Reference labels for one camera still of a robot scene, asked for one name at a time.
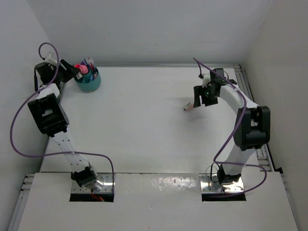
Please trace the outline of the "pink capped clear tube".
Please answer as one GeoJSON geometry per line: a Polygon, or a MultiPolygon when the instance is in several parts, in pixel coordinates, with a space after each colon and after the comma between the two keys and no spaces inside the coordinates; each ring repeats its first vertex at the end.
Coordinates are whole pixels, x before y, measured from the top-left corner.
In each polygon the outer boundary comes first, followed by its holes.
{"type": "Polygon", "coordinates": [[[86,75],[89,73],[89,69],[86,65],[80,65],[79,69],[82,75],[86,75]]]}

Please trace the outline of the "red pen top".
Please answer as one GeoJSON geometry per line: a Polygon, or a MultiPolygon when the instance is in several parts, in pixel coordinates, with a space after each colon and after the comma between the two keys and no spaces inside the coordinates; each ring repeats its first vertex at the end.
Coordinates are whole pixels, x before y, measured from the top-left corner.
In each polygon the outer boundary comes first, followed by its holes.
{"type": "Polygon", "coordinates": [[[92,71],[95,72],[95,66],[94,66],[93,60],[90,57],[88,58],[88,60],[89,60],[92,71]]]}

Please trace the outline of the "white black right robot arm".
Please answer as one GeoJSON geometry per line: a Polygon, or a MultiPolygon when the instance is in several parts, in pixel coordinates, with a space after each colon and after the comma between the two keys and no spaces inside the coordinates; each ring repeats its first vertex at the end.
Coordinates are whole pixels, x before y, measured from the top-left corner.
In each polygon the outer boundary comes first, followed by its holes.
{"type": "Polygon", "coordinates": [[[221,98],[236,114],[234,129],[227,139],[233,140],[234,146],[225,161],[219,162],[216,156],[213,160],[219,166],[219,184],[236,182],[250,156],[270,141],[270,109],[251,101],[222,68],[208,76],[200,73],[199,78],[202,84],[193,88],[194,108],[215,105],[221,98]]]}

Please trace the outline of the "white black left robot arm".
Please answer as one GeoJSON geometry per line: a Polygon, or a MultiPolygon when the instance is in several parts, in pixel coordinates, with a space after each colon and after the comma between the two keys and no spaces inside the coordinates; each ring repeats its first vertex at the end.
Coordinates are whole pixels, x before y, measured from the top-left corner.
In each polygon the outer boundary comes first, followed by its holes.
{"type": "Polygon", "coordinates": [[[66,83],[75,77],[81,80],[89,73],[85,65],[70,65],[65,60],[59,64],[51,57],[35,66],[43,85],[38,96],[27,103],[34,121],[42,134],[49,136],[64,152],[71,167],[71,179],[79,187],[96,190],[98,176],[90,162],[82,154],[77,153],[76,145],[68,130],[69,119],[60,105],[61,83],[66,83]]]}

